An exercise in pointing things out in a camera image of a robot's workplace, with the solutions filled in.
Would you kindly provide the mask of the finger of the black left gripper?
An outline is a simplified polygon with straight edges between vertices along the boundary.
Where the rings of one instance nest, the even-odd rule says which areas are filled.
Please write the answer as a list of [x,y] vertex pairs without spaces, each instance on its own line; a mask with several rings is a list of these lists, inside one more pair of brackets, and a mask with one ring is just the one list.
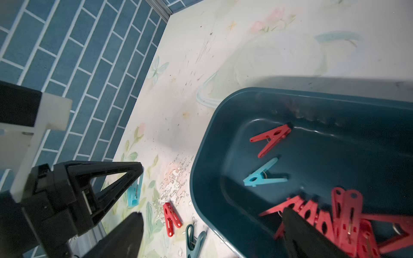
[[[100,222],[144,172],[139,162],[69,161],[64,166],[76,197],[70,204],[76,223]],[[91,180],[109,175],[121,177],[103,190],[94,192]]]

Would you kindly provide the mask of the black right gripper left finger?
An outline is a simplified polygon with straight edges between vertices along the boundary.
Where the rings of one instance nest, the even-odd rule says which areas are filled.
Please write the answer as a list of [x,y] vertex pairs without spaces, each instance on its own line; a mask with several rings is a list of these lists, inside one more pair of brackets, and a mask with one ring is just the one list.
[[133,212],[83,257],[137,258],[143,235],[143,215]]

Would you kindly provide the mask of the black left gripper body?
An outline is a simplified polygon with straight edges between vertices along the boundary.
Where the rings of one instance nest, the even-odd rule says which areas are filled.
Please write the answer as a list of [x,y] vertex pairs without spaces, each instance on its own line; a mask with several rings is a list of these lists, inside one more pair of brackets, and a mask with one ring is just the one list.
[[20,202],[1,194],[1,257],[21,258],[41,245],[50,258],[70,258],[69,240],[97,225],[90,163],[34,167]]

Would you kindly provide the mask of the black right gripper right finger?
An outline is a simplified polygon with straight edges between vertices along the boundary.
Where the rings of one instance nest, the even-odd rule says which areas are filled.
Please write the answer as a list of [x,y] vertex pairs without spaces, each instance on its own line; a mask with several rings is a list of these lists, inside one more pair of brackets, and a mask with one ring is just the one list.
[[290,258],[347,258],[341,249],[291,208],[282,215],[285,246]]

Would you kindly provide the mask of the dark teal storage box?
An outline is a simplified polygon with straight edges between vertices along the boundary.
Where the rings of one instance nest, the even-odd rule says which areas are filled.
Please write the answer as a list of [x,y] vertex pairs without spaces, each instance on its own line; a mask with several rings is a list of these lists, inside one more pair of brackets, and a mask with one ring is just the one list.
[[[258,134],[292,131],[263,158]],[[273,158],[268,177],[284,183],[244,186]],[[285,258],[274,234],[282,219],[260,214],[295,195],[331,208],[331,190],[358,190],[364,213],[413,213],[413,105],[305,91],[246,88],[216,109],[190,174],[201,219],[240,256]]]

